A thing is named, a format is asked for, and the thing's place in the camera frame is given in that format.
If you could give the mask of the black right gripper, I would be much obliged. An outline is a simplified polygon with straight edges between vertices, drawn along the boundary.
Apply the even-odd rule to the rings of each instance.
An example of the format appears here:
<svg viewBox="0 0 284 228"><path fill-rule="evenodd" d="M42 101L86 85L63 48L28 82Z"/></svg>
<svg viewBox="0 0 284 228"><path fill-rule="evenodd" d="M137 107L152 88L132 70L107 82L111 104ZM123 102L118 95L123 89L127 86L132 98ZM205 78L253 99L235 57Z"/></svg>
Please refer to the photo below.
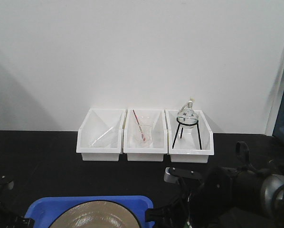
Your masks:
<svg viewBox="0 0 284 228"><path fill-rule="evenodd" d="M234 168L215 167L202 181L180 178L180 193L169 204L148 209L147 222L156 228L201 228L209 225L232 205Z"/></svg>

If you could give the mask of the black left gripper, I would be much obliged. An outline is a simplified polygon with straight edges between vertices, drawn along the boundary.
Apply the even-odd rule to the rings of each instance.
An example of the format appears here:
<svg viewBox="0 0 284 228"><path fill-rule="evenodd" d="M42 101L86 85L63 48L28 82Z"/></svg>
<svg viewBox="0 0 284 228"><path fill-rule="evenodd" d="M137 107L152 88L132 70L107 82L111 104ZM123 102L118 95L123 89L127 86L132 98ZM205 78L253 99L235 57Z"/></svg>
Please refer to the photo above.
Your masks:
<svg viewBox="0 0 284 228"><path fill-rule="evenodd" d="M12 178L0 175L0 197L5 190L14 187ZM0 200L0 228L33 228L34 219L22 217L8 209Z"/></svg>

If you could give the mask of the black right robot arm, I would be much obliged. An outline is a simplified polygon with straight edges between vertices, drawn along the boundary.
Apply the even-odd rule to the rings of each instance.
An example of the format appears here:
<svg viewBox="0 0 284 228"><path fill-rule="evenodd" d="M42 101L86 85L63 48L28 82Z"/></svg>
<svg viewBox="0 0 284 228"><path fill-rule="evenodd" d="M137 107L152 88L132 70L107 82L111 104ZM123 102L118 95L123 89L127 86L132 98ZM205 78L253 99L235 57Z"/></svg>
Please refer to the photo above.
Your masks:
<svg viewBox="0 0 284 228"><path fill-rule="evenodd" d="M239 208L284 228L284 162L256 169L245 142L236 143L236 156L242 166L214 167L206 176L167 167L164 180L177 184L180 193L170 204L146 210L146 221L156 228L219 228L219 217Z"/></svg>

